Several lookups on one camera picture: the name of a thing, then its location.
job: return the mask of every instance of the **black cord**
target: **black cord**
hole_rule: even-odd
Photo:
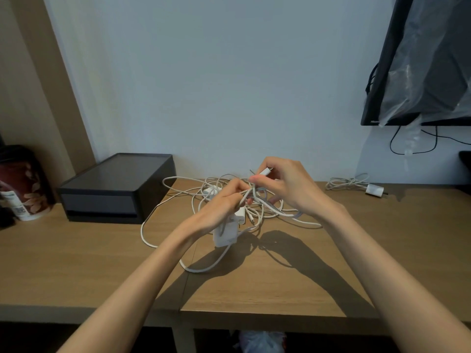
[[[376,68],[378,68],[378,63],[373,67],[373,70],[371,71],[370,76],[368,78],[368,84],[366,85],[365,89],[367,95],[370,94],[371,84],[373,84],[373,78],[375,76],[374,72]]]
[[[429,134],[429,135],[432,135],[432,136],[436,136],[436,137],[442,137],[444,139],[450,139],[450,140],[453,140],[453,141],[456,141],[456,142],[459,142],[459,143],[464,143],[465,145],[471,145],[471,143],[467,143],[467,142],[462,142],[462,141],[459,141],[459,140],[456,140],[454,139],[453,137],[450,137],[450,136],[440,136],[440,135],[433,135],[425,130],[420,130],[422,132],[425,132],[426,134]]]
[[[395,152],[391,145],[392,145],[392,140],[394,140],[394,138],[396,137],[397,133],[399,132],[399,130],[401,130],[401,126],[399,125],[399,127],[397,128],[396,132],[394,133],[394,136],[392,136],[392,139],[391,141],[389,141],[389,149],[391,150],[392,153],[395,153],[396,155],[404,155],[403,153],[398,153],[398,152]],[[413,152],[413,154],[417,154],[417,153],[428,153],[428,152],[431,152],[433,151],[434,149],[437,148],[437,143],[439,141],[439,137],[443,137],[443,136],[439,136],[439,127],[438,126],[435,126],[435,135],[433,134],[430,134],[432,136],[435,136],[435,145],[433,146],[433,148],[431,150],[428,150],[428,151],[421,151],[421,152]]]

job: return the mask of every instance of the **person's left arm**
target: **person's left arm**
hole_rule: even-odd
[[[237,210],[249,185],[233,179],[198,213],[181,223],[74,332],[59,352],[129,352],[144,320],[180,258],[200,236]]]

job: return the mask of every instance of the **black box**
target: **black box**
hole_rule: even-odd
[[[57,193],[72,222],[141,224],[168,192],[162,180],[175,175],[172,155],[117,153],[65,181]]]

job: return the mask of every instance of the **desk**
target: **desk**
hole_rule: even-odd
[[[471,322],[471,196],[450,187],[386,187],[385,199],[352,190],[328,194],[453,314]],[[177,197],[157,208],[146,239],[159,244],[191,215],[189,202]],[[56,205],[43,218],[0,231],[0,320],[80,323],[151,251],[138,225],[68,222]],[[202,268],[220,252],[206,235],[183,260]],[[327,233],[278,218],[258,236],[239,237],[208,273],[177,265],[146,325],[173,327],[179,341],[191,340],[191,328],[386,333]],[[192,350],[178,342],[177,348]]]

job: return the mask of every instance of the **barcode sticker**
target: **barcode sticker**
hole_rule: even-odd
[[[31,214],[26,210],[23,203],[21,203],[20,198],[12,190],[7,192],[0,192],[3,200],[8,203],[8,206],[11,208],[15,216],[18,218],[29,217]]]

